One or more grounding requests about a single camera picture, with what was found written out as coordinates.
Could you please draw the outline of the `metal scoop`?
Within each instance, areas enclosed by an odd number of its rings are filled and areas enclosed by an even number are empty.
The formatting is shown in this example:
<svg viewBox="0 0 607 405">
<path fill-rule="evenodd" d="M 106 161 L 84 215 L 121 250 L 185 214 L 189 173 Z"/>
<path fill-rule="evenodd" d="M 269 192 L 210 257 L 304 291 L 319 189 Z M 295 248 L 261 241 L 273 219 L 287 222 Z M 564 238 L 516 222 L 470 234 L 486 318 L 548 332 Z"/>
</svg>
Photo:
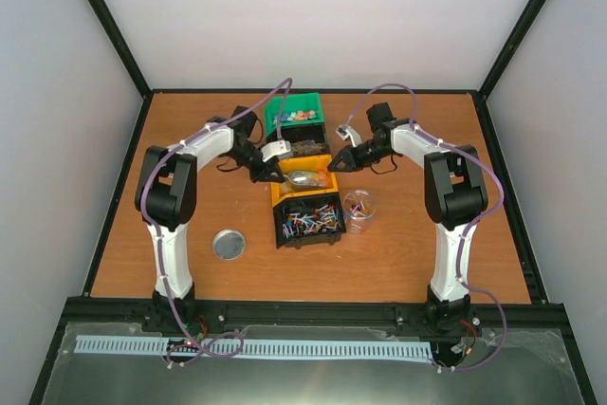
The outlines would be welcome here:
<svg viewBox="0 0 607 405">
<path fill-rule="evenodd" d="M 322 187 L 323 177 L 319 172 L 294 170 L 285 174 L 285 179 L 294 187 Z"/>
</svg>

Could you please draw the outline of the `black popsicle candy bin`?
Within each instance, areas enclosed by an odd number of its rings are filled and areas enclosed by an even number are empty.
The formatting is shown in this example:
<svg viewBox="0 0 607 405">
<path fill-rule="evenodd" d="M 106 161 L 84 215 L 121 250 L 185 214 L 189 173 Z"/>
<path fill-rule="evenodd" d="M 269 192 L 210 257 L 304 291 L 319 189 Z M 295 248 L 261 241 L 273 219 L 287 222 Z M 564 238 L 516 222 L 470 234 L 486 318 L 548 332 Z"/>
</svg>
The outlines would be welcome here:
<svg viewBox="0 0 607 405">
<path fill-rule="evenodd" d="M 326 127 L 322 122 L 283 126 L 281 133 L 282 138 L 290 143 L 294 157 L 330 153 Z"/>
</svg>

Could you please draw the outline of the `clear plastic jar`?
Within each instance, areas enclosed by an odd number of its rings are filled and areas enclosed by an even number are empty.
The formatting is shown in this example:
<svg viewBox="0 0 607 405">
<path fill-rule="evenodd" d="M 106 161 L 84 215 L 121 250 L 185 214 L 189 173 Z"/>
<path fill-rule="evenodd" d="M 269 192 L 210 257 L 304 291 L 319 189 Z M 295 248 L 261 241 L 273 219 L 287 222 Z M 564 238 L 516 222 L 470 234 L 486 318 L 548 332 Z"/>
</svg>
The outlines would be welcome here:
<svg viewBox="0 0 607 405">
<path fill-rule="evenodd" d="M 347 232 L 358 234 L 369 229 L 377 211 L 377 202 L 371 193 L 353 190 L 343 198 L 342 208 Z"/>
</svg>

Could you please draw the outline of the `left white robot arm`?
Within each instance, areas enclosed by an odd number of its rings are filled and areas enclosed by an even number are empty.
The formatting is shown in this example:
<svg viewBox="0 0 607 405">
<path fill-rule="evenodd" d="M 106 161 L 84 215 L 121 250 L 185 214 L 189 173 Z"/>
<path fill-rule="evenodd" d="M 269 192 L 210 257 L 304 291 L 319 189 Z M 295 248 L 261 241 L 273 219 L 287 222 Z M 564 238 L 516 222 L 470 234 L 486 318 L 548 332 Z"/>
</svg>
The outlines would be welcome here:
<svg viewBox="0 0 607 405">
<path fill-rule="evenodd" d="M 230 118 L 213 117 L 190 137 L 168 147 L 151 146 L 144 154 L 135 206 L 154 246 L 153 301 L 176 331 L 191 329 L 197 320 L 187 238 L 196 209 L 198 172 L 226 156 L 247 168 L 253 183 L 285 181 L 279 161 L 292 156 L 291 145 L 277 137 L 256 146 L 249 136 L 257 120 L 252 109 L 238 106 Z"/>
</svg>

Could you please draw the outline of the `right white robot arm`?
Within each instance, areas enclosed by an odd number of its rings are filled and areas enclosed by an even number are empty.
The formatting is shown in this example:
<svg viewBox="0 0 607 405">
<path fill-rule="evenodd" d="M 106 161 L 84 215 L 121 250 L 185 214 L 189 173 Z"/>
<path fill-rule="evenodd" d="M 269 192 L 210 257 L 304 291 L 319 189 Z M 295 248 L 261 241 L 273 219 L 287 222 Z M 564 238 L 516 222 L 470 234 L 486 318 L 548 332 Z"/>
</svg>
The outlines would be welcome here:
<svg viewBox="0 0 607 405">
<path fill-rule="evenodd" d="M 424 204 L 435 224 L 436 253 L 425 302 L 426 325 L 447 333 L 469 315 L 469 255 L 475 227 L 488 206 L 487 187 L 474 147 L 456 148 L 415 121 L 398 120 L 388 103 L 367 110 L 372 137 L 362 140 L 348 123 L 337 127 L 348 144 L 328 166 L 336 173 L 371 168 L 385 157 L 404 156 L 423 169 Z"/>
</svg>

